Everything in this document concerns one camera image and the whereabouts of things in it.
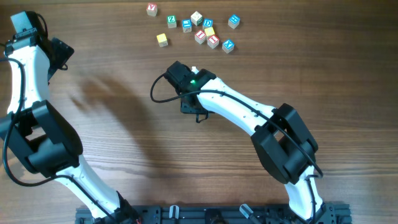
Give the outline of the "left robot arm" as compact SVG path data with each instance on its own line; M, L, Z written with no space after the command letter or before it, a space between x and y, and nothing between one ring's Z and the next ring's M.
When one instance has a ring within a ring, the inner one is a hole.
M78 133L49 102L49 80L67 70L74 49L49 39L44 18L34 11L11 21L16 33L1 58L12 70L11 102L1 118L6 174L23 187L60 182L87 206L91 223L140 223L138 212L90 167Z

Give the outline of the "yellow S wooden block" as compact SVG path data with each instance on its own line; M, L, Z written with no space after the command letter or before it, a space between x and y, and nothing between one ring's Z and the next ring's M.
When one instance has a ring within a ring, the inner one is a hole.
M165 34L157 35L157 41L160 47L168 46L168 40Z

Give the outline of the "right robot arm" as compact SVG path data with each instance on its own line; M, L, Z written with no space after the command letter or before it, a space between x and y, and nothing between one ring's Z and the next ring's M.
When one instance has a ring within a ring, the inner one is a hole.
M284 103L275 108L256 102L214 73L180 62L174 62L163 76L178 98L223 116L249 134L263 168L284 184L291 211L304 221L316 222L323 204L314 181L322 175L315 159L318 144L292 106Z

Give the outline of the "plain animal wooden block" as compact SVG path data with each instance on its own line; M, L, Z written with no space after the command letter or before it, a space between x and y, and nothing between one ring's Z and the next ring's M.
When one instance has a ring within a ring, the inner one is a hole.
M198 11L195 11L190 18L191 22L196 26L199 26L203 20L203 16Z

